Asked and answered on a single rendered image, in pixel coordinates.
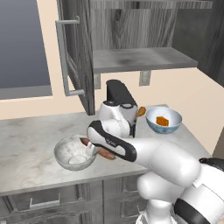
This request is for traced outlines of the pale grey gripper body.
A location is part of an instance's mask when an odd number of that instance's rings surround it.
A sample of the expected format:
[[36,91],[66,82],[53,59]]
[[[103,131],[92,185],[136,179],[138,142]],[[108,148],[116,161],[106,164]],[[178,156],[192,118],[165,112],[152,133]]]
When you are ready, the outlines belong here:
[[90,157],[92,157],[92,156],[95,155],[96,152],[97,152],[96,147],[95,147],[91,142],[89,142],[89,143],[87,144],[86,153],[87,153]]

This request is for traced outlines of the grey marbled bowl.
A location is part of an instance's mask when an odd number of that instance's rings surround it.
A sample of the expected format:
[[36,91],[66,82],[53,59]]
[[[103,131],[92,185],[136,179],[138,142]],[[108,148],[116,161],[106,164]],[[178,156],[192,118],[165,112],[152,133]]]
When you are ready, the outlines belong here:
[[54,157],[58,164],[69,171],[81,171],[89,167],[96,155],[87,154],[87,146],[82,135],[72,135],[60,140],[54,147]]

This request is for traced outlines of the orange cheese wedge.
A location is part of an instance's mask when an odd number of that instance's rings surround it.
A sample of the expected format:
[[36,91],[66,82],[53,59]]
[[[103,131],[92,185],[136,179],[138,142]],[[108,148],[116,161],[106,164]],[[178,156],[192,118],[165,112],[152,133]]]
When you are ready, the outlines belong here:
[[169,120],[166,119],[163,116],[157,116],[156,117],[156,124],[158,124],[160,126],[168,126],[169,125]]

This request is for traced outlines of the blue and white bowl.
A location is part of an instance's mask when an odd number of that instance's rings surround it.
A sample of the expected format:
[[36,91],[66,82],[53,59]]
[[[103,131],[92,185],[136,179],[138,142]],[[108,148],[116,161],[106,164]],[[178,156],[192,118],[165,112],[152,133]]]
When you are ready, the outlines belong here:
[[[164,126],[157,123],[159,117],[163,117],[168,125]],[[170,134],[177,130],[182,123],[182,116],[179,112],[167,107],[153,107],[146,112],[146,122],[157,133]]]

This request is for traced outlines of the grey wood drawer front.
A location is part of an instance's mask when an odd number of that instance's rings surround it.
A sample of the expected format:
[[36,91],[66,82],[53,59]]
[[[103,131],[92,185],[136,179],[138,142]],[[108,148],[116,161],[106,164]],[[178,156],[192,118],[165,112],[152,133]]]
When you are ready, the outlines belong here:
[[[29,210],[30,199],[36,204],[59,195],[59,206]],[[102,182],[2,196],[0,224],[103,224]]]

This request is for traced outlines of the black coffee machine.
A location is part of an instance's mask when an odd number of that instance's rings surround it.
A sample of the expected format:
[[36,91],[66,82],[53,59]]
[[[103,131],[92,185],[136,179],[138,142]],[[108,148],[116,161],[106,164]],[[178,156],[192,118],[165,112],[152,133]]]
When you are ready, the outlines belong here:
[[107,100],[120,105],[124,118],[129,122],[130,135],[135,136],[138,106],[125,84],[119,80],[108,80]]

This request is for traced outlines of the grey cupboard shelf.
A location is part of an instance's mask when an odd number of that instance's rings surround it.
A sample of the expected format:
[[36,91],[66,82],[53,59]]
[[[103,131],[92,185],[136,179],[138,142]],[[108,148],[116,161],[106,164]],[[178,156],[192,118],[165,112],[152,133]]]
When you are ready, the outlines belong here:
[[196,67],[198,62],[172,47],[95,50],[96,74]]

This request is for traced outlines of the grey window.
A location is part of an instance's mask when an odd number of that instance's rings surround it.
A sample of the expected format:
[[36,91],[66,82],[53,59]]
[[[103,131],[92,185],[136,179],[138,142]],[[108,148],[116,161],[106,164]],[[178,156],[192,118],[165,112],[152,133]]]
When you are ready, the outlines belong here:
[[0,0],[0,100],[51,94],[37,0]]

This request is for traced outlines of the pale wall socket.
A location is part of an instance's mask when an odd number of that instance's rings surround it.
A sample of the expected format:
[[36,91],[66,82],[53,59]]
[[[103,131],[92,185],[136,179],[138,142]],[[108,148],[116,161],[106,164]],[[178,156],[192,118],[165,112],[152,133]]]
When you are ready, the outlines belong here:
[[149,86],[151,81],[151,71],[141,71],[139,76],[139,86]]
[[101,74],[94,73],[94,89],[101,89]]

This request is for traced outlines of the grey wood wall cupboard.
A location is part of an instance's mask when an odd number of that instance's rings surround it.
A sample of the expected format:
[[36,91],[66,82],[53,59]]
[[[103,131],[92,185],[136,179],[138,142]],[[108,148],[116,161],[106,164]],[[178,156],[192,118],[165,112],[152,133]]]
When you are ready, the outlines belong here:
[[172,47],[178,12],[212,5],[210,0],[90,0],[93,50]]

